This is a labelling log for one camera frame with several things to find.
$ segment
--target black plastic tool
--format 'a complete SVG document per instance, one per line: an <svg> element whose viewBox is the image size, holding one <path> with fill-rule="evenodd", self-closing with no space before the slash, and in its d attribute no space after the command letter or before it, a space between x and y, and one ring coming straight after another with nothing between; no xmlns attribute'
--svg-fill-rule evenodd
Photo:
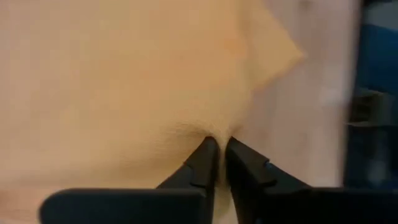
<svg viewBox="0 0 398 224"><path fill-rule="evenodd" d="M220 149L206 138L156 189L68 189L41 206L43 224L207 224L213 218Z"/></svg>

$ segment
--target blurry background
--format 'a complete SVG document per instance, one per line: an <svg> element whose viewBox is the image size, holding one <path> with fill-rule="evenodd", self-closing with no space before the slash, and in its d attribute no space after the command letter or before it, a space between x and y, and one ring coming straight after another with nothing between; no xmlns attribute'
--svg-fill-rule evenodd
<svg viewBox="0 0 398 224"><path fill-rule="evenodd" d="M264 3L307 59L257 92L236 136L311 185L341 185L361 1Z"/></svg>
<svg viewBox="0 0 398 224"><path fill-rule="evenodd" d="M365 1L344 183L398 187L398 2Z"/></svg>
<svg viewBox="0 0 398 224"><path fill-rule="evenodd" d="M397 187L398 1L265 4L307 59L257 92L237 137L312 185Z"/></svg>

